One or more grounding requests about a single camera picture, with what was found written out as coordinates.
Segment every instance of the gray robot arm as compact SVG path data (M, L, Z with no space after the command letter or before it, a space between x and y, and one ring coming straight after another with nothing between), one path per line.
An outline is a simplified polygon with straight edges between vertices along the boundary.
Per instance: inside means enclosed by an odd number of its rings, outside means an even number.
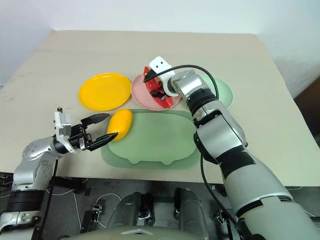
M5 211L0 216L0 239L33 239L34 226L41 220L41 205L45 190L53 176L54 166L64 154L80 150L93 151L106 145L117 132L105 134L92 141L87 126L96 124L109 116L96 114L71 126L70 117L55 112L55 135L31 142L22 153L22 161L13 174L13 185Z
M320 232L277 177L247 149L244 131L193 70L168 81L186 102L197 127L194 142L205 160L219 165L242 239L301 240Z

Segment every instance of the yellow plate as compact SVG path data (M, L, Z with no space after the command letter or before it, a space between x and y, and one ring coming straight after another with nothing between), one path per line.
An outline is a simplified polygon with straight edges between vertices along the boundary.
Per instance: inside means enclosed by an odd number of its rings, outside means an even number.
M124 104L131 94L131 82L125 76L101 73L88 79L80 88L78 99L92 111L109 111Z

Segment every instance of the cable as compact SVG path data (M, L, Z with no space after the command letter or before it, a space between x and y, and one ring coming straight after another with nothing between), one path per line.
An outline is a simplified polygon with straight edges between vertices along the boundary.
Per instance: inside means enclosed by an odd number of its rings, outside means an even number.
M56 178L57 169L58 169L58 161L59 160L57 159L55 161L55 165L54 165L54 170L53 170L53 175L52 175L52 185L51 185L51 188L50 188L49 197L48 197L48 201L46 203L46 208L45 208L45 212L44 212L44 216L43 216L43 221L42 221L41 228L40 228L39 240L41 239L41 236L42 236L42 234L44 232L44 228L45 228L46 221L47 221L47 218L48 218L48 213L49 213L52 193L54 191L54 186L55 186L55 178Z
M7 197L9 197L9 196L11 196L11 194L5 195L5 196L0 196L0 199L7 198Z
M60 178L63 178L63 179L70 179L69 177L66 177L66 176L61 176ZM89 178L86 178L86 179L82 182L82 184L84 184L86 181L88 181L88 179L89 179Z
M79 220L79 226L80 226L80 230L81 230L81 220L80 220L80 214L79 214L79 209L78 209L78 203L77 203L77 198L75 193L73 193L74 196L74 202L75 202L75 208L76 208L76 213L78 215L78 220Z
M6 182L6 183L1 183L1 185L7 185L7 184L12 184L14 181Z
M150 81L151 79L154 79L156 77L159 77L160 75L162 74L166 74L170 71L173 71L173 70L176 70L176 69L184 69L184 68L192 68L192 69L199 69L201 71L203 71L205 74L208 75L208 77L211 79L212 83L213 83L213 86L214 86L214 90L215 90L215 96L216 98L219 100L219 92L218 92L218 86L216 84L216 81L214 79L214 77L210 74L210 72L208 72L207 70L205 70L203 67L200 67L200 66L197 66L197 65L180 65L180 66L174 66L172 68L169 68L167 70L164 70L162 72L159 72L155 75L152 75L150 77L147 77L146 79L143 80L144 83Z
M102 197L108 196L108 195L117 196L117 198L120 200L120 202L122 201L121 197L120 197L118 194L111 192L111 193L103 194L103 195L101 195L100 197L98 197L98 199L95 201L95 203L98 203L98 201L99 201ZM97 220L97 223L100 224L101 226L105 227L105 228L107 228L107 226L108 226L108 225L104 225L104 224L103 224L102 222L100 222L99 220Z
M53 195L53 196L62 196L62 195L71 193L73 190L74 190L74 189L71 189L71 190L66 191L66 192L64 192L64 193L52 193L52 195Z
M312 213L308 212L308 211L307 211L307 210L305 210L304 208L303 208L303 210L304 210L307 214L309 214L311 217L314 217L314 218L316 217L315 215L313 215Z
M205 171L204 171L204 158L201 154L200 157L200 168L201 168L201 175L204 181L204 184L206 186L206 188L208 189L209 193L211 194L211 196L213 197L213 199L215 200L215 202L218 204L218 206L222 209L222 211L224 212L224 214L230 219L230 221L233 223L234 226L237 226L237 221L234 219L233 216L231 216L231 214L227 211L227 209L224 207L224 205L219 201L219 199L217 198L217 196L214 194L214 192L211 190L206 176L205 176Z
M225 223L226 223L226 228L228 230L229 240L234 240L234 237L232 235L231 226L230 226L230 219L227 218Z
M118 199L120 200L120 202L122 201L121 197L120 197L118 194L111 192L111 193L103 194L103 195L101 195L100 197L98 197L98 199L95 201L95 203L97 203L102 197L108 196L108 195L115 195L115 196L118 197Z
M288 191L291 191L291 190L299 190L299 189L302 189L303 186L300 186L300 187L297 187L297 188L291 188L291 189L287 189Z
M102 227L104 227L104 228L107 228L107 226L106 225L104 225L102 222L100 222L99 220L98 221L96 221L98 224L100 224Z

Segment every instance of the white wall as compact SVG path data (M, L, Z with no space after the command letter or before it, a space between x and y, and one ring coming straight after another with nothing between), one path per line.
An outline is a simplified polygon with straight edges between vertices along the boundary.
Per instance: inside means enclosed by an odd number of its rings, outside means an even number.
M2 82L12 75L36 45L48 35L51 28L253 33L257 34L266 45L293 97L320 75L319 0L5 0L5 2L7 4L4 6L0 4L0 20L5 21L5 24L0 21L0 47L3 48L5 44L10 50L4 51L0 58ZM2 34L3 27L7 36Z

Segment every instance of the table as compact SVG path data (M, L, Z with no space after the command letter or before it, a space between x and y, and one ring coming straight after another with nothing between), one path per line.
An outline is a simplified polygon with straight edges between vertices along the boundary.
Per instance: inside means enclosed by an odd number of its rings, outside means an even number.
M96 113L78 102L87 79L116 72L132 81L156 56L173 66L202 66L228 83L234 93L229 110L244 129L248 150L286 186L320 185L319 148L272 58L252 34L52 32L0 90L0 171L12 173L29 142L54 134L57 107L70 113L72 124ZM122 108L141 107L131 97ZM181 102L173 109L188 110ZM89 131L95 138L105 127L97 124ZM219 167L206 162L204 168L209 182L222 183ZM188 170L116 168L102 160L100 150L67 154L57 175L203 181L200 165Z

